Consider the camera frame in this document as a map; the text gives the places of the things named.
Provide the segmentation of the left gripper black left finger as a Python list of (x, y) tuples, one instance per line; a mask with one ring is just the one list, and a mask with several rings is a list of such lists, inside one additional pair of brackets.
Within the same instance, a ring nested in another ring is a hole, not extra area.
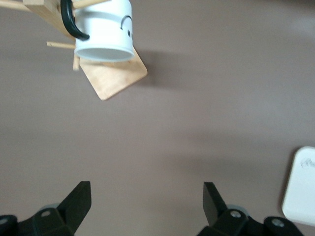
[(24, 221), (0, 217), (2, 236), (73, 236), (92, 206), (91, 182), (81, 181), (57, 207), (47, 207)]

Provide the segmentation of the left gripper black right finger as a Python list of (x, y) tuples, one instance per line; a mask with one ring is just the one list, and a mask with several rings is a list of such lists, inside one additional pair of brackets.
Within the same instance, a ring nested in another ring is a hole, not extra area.
[(269, 216), (257, 222), (244, 211), (229, 208), (212, 182), (203, 184), (203, 210), (208, 221), (199, 236), (302, 236), (291, 221)]

